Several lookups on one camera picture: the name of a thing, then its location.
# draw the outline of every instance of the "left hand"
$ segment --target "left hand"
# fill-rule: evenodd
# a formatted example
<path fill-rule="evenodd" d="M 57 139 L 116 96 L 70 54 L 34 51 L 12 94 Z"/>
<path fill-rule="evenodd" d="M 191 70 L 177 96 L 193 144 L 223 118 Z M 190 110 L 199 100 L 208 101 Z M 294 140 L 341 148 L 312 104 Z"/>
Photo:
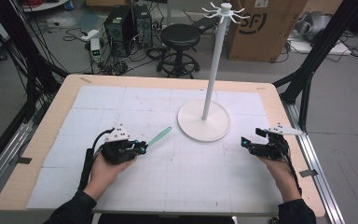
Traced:
<path fill-rule="evenodd" d="M 83 191 L 97 201 L 106 189 L 116 180 L 118 174 L 129 167 L 134 161 L 135 160 L 126 161 L 114 165 L 107 162 L 100 153 L 92 165 L 91 178 Z"/>

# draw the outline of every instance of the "black tape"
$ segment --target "black tape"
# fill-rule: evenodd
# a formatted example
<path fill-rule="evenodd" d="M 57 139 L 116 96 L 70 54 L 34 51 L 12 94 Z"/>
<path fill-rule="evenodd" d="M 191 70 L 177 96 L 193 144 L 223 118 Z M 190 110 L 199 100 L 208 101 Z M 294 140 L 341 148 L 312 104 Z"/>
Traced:
<path fill-rule="evenodd" d="M 315 176 L 315 175 L 317 175 L 317 174 L 318 174 L 318 172 L 316 172 L 316 170 L 305 170 L 305 171 L 301 171 L 301 172 L 300 172 L 300 175 L 301 175 L 302 177 L 306 177 L 306 176 L 309 176 L 309 175 Z"/>
<path fill-rule="evenodd" d="M 29 163 L 31 163 L 31 160 L 32 160 L 31 158 L 20 157 L 17 160 L 17 163 L 29 164 Z"/>

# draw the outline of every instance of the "white pole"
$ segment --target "white pole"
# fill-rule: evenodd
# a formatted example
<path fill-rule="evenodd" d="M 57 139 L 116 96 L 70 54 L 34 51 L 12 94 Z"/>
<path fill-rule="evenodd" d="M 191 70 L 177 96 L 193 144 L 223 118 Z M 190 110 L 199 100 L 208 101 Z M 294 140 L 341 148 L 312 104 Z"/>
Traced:
<path fill-rule="evenodd" d="M 209 76 L 208 90 L 206 92 L 206 99 L 204 110 L 202 114 L 202 119 L 206 120 L 208 118 L 209 106 L 211 104 L 211 97 L 213 93 L 214 81 L 216 80 L 217 67 L 219 66 L 220 55 L 222 53 L 223 41 L 226 34 L 228 17 L 223 18 L 223 22 L 219 22 L 219 27 L 216 34 L 216 40 L 214 41 L 214 52 L 213 60 L 211 67 L 211 74 Z"/>

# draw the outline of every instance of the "paper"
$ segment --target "paper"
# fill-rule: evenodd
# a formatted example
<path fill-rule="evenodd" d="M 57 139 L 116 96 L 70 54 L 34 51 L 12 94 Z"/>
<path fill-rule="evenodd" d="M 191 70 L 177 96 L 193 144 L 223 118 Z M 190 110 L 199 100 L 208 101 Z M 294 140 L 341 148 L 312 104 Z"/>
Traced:
<path fill-rule="evenodd" d="M 206 90 L 83 87 L 45 159 L 27 208 L 55 209 L 71 199 L 86 149 L 99 133 L 123 124 L 131 140 L 146 142 L 167 127 L 172 130 L 120 174 L 98 201 L 97 211 L 276 213 L 282 201 L 273 179 L 265 165 L 241 147 L 241 136 L 267 143 L 255 134 L 255 128 L 269 126 L 259 95 L 214 91 L 212 100 L 226 109 L 232 126 L 223 139 L 202 143 L 181 131 L 177 113 L 189 100 L 205 95 Z"/>

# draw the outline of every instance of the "black sleeve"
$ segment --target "black sleeve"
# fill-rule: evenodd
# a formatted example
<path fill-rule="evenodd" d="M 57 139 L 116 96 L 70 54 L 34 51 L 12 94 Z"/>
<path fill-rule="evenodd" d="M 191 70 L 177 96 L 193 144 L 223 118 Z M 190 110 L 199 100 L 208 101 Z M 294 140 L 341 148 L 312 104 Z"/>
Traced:
<path fill-rule="evenodd" d="M 69 202 L 57 208 L 45 224 L 91 223 L 91 210 L 96 204 L 88 194 L 79 190 Z"/>
<path fill-rule="evenodd" d="M 279 224 L 316 224 L 316 217 L 303 199 L 278 205 Z"/>

